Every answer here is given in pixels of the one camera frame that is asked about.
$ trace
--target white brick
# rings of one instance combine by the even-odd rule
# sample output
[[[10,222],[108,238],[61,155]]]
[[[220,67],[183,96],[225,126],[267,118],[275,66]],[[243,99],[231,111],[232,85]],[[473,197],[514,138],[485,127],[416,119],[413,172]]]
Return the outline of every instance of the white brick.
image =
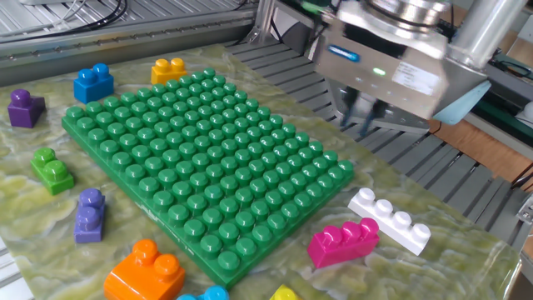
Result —
[[[348,208],[362,218],[373,218],[386,235],[415,255],[420,255],[430,239],[430,229],[424,224],[411,226],[411,217],[407,212],[393,213],[388,200],[375,200],[376,195],[370,188],[362,188],[351,199]]]

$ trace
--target purple brick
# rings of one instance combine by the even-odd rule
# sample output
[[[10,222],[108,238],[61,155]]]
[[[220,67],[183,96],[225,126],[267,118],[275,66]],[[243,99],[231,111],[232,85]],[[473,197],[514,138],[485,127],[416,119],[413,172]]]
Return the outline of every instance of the purple brick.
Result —
[[[33,97],[27,90],[18,89],[11,93],[7,113],[11,126],[33,128],[45,109],[44,97]]]
[[[105,200],[106,198],[96,188],[88,188],[80,193],[74,225],[75,243],[102,241]]]

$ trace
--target green brick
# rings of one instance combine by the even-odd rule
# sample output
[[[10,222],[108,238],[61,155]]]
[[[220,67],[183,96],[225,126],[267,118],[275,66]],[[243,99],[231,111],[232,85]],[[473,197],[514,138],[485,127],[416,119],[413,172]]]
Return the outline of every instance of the green brick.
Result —
[[[211,68],[87,111],[71,107],[62,126],[226,288],[353,178],[350,162]]]
[[[64,162],[56,159],[56,153],[51,148],[42,147],[38,149],[33,154],[33,159],[30,163],[32,164],[33,172],[50,194],[57,195],[74,187],[74,178],[68,172],[67,166]]]

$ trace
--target green led light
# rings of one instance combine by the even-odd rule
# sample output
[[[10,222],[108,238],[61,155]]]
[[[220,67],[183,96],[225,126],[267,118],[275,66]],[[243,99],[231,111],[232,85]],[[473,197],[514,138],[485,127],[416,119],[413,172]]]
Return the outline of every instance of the green led light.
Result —
[[[373,70],[373,71],[374,71],[374,73],[376,73],[376,74],[379,75],[379,76],[385,76],[385,74],[386,74],[385,71],[381,70],[381,69],[378,68],[378,67],[374,67],[374,70]]]

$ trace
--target pink brick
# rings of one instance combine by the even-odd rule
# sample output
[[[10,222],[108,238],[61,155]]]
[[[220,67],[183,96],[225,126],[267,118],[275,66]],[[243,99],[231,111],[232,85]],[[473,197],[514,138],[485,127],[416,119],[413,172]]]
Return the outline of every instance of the pink brick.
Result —
[[[313,236],[307,252],[317,268],[360,258],[370,254],[380,241],[379,229],[368,217],[359,224],[345,222],[342,228],[326,226]]]

